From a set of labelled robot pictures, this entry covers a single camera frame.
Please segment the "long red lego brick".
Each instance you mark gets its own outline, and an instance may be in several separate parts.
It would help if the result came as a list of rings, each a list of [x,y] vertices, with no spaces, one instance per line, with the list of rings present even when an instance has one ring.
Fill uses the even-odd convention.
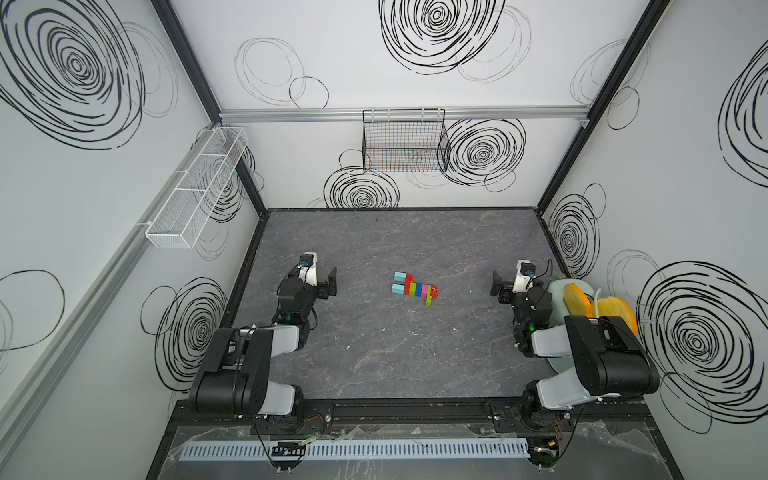
[[[405,276],[405,282],[404,282],[404,294],[408,296],[412,296],[413,287],[414,287],[413,276],[411,274],[407,274]]]

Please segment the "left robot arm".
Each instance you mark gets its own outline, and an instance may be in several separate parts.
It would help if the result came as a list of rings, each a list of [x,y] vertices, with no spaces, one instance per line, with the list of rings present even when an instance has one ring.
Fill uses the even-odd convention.
[[[189,391],[198,414],[260,417],[302,427],[308,415],[297,385],[270,379],[273,358],[303,349],[317,327],[314,304],[338,293],[338,270],[324,281],[314,267],[300,262],[277,289],[271,324],[219,328],[207,348]]]

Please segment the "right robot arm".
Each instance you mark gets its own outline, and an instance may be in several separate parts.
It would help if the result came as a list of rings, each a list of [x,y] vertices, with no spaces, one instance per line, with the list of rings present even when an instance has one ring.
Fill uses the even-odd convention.
[[[628,305],[600,299],[567,280],[554,294],[519,264],[515,279],[492,274],[490,294],[512,308],[513,335],[526,357],[571,359],[571,366],[526,385],[519,418],[530,429],[560,421],[575,407],[605,399],[635,399],[656,392],[661,375],[637,338]]]

